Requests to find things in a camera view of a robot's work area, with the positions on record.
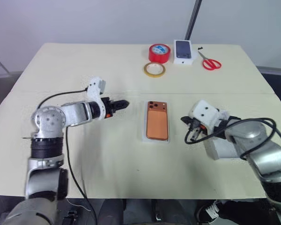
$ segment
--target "scissor handle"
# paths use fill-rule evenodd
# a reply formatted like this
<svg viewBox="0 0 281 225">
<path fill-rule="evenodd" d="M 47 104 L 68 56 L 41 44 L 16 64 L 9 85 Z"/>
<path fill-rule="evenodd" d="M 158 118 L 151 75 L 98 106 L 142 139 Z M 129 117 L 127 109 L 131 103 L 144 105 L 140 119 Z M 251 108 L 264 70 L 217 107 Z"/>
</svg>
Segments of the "scissor handle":
<svg viewBox="0 0 281 225">
<path fill-rule="evenodd" d="M 207 70 L 214 70 L 214 69 L 219 69 L 222 67 L 221 63 L 216 60 L 208 59 L 208 60 L 203 60 L 203 67 Z"/>
</svg>

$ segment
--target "red scissors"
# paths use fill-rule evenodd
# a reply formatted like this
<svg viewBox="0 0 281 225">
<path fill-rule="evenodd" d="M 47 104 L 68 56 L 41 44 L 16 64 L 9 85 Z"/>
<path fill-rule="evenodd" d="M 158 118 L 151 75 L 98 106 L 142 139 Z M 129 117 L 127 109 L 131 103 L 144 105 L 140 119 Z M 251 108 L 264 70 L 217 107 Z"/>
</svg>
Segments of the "red scissors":
<svg viewBox="0 0 281 225">
<path fill-rule="evenodd" d="M 219 69 L 222 67 L 221 63 L 219 61 L 216 61 L 216 60 L 212 60 L 212 59 L 209 59 L 207 57 L 205 57 L 202 53 L 200 53 L 198 51 L 198 53 L 202 56 L 203 58 L 203 62 L 202 62 L 202 66 L 205 68 L 205 69 L 208 69 L 208 70 L 214 70 L 214 69 Z"/>
</svg>

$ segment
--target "white wall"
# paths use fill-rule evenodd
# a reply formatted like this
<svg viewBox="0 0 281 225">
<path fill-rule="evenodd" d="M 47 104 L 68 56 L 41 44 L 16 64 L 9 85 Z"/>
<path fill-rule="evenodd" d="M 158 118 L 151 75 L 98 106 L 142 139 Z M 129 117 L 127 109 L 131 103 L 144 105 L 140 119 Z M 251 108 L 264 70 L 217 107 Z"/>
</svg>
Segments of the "white wall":
<svg viewBox="0 0 281 225">
<path fill-rule="evenodd" d="M 45 42 L 172 43 L 194 0 L 0 0 L 0 61 L 24 70 Z M 258 66 L 281 68 L 281 0 L 203 0 L 194 43 L 241 45 Z"/>
</svg>

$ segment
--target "table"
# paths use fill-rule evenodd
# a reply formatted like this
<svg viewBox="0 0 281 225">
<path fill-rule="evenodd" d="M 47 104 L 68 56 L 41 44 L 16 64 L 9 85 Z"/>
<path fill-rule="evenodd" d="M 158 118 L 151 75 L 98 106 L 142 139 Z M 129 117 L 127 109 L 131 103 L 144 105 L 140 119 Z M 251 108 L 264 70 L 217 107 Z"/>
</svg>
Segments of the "table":
<svg viewBox="0 0 281 225">
<path fill-rule="evenodd" d="M 202 46 L 222 63 L 220 70 L 204 70 L 201 59 L 192 66 L 171 59 L 166 74 L 155 79 L 142 72 L 149 45 L 45 44 L 0 106 L 0 195 L 24 193 L 30 141 L 22 137 L 33 131 L 29 118 L 37 104 L 53 93 L 83 89 L 96 75 L 106 81 L 104 96 L 130 105 L 113 118 L 69 129 L 73 170 L 89 198 L 265 197 L 246 162 L 214 161 L 203 143 L 184 143 L 180 118 L 200 99 L 241 118 L 273 118 L 281 131 L 281 102 L 245 52 L 237 45 Z M 59 96 L 48 104 L 85 97 Z M 142 142 L 146 100 L 168 102 L 170 143 Z M 276 135 L 274 141 L 281 145 Z M 68 197 L 81 197 L 69 179 Z"/>
</svg>

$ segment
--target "phone case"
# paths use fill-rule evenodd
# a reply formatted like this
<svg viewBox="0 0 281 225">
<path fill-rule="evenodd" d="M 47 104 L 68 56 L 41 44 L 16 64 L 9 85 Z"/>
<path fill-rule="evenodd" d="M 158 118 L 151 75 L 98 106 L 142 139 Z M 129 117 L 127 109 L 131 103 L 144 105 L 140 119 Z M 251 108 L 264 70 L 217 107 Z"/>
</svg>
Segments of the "phone case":
<svg viewBox="0 0 281 225">
<path fill-rule="evenodd" d="M 153 140 L 167 141 L 168 106 L 166 102 L 149 101 L 147 104 L 146 137 Z"/>
</svg>

